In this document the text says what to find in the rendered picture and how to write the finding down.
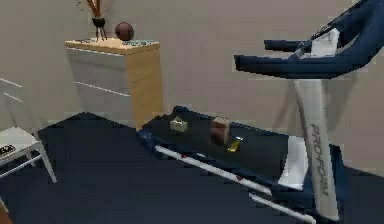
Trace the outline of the flat teal book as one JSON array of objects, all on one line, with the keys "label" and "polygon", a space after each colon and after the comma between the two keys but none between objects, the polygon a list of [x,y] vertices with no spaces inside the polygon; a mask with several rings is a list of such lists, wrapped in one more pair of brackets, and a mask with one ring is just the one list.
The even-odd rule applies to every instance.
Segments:
[{"label": "flat teal book", "polygon": [[157,41],[154,40],[130,40],[130,41],[122,41],[122,44],[125,46],[147,46],[151,44],[156,44]]}]

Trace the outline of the dark red ball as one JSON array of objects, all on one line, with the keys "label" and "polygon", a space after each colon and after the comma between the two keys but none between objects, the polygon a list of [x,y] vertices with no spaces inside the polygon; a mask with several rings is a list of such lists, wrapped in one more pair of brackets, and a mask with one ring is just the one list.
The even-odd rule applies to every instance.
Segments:
[{"label": "dark red ball", "polygon": [[122,41],[130,41],[134,37],[134,29],[127,22],[120,22],[115,27],[116,36]]}]

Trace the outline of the small yellow flat object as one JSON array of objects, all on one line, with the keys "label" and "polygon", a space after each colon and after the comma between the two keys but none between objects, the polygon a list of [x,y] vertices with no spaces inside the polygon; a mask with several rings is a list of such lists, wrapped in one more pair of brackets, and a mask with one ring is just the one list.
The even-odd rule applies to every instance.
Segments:
[{"label": "small yellow flat object", "polygon": [[230,146],[228,147],[229,152],[236,152],[239,148],[240,143],[243,141],[243,137],[236,136]]}]

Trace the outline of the blue and white treadmill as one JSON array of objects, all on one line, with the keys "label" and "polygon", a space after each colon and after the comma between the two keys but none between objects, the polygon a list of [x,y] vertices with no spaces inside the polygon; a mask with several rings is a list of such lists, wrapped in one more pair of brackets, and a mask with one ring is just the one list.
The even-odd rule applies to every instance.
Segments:
[{"label": "blue and white treadmill", "polygon": [[[161,158],[173,158],[237,182],[250,197],[305,224],[344,224],[345,165],[329,141],[323,83],[358,70],[384,47],[384,0],[358,0],[308,40],[267,40],[282,58],[237,55],[235,68],[292,80],[302,136],[230,122],[228,142],[210,139],[209,116],[183,106],[158,115],[138,130],[141,143]],[[170,121],[188,122],[185,132]],[[236,152],[228,147],[243,137]]]}]

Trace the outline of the black remote control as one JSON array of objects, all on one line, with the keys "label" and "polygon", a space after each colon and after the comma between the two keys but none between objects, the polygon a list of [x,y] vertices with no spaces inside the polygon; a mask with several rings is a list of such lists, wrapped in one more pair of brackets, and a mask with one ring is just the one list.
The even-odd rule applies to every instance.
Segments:
[{"label": "black remote control", "polygon": [[16,147],[13,145],[5,145],[0,148],[0,157],[10,154],[16,150]]}]

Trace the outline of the wooden chest of drawers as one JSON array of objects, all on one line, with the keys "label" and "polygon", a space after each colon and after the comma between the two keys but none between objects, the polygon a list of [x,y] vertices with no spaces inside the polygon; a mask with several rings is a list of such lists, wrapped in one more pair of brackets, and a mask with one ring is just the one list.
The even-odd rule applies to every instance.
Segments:
[{"label": "wooden chest of drawers", "polygon": [[84,111],[136,130],[163,112],[159,43],[91,38],[67,40],[65,50]]}]

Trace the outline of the white chair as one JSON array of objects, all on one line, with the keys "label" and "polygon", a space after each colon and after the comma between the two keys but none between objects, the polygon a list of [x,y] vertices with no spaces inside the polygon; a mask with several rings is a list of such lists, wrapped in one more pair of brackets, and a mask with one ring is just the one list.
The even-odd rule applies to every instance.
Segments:
[{"label": "white chair", "polygon": [[[32,115],[31,104],[28,102],[26,94],[23,91],[23,86],[0,77],[0,96],[4,98],[8,113],[13,123],[12,127],[0,131],[0,148],[5,145],[13,145],[16,147],[14,152],[0,157],[0,167],[19,159],[22,156],[27,158],[22,164],[4,173],[0,173],[0,179],[26,167],[27,165],[34,167],[37,160],[42,160],[52,182],[56,183],[57,177],[44,144],[38,134],[36,122]],[[31,122],[31,133],[17,124],[17,120],[10,108],[10,100],[22,104],[22,107],[26,111]]]}]

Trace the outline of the black vase with reeds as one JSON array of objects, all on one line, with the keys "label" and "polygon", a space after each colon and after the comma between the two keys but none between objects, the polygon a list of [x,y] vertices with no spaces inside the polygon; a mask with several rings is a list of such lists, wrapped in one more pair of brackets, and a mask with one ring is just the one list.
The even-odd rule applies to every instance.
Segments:
[{"label": "black vase with reeds", "polygon": [[107,40],[105,31],[106,20],[101,12],[101,0],[76,0],[77,5],[85,5],[86,9],[90,12],[90,18],[93,26],[95,27],[96,40]]}]

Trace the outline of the small pale green box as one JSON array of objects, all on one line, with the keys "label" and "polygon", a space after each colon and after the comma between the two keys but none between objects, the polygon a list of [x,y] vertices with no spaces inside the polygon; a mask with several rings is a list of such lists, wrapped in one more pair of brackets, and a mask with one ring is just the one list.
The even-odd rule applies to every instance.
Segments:
[{"label": "small pale green box", "polygon": [[185,132],[188,129],[188,122],[180,117],[175,117],[170,121],[170,128],[174,131]]}]

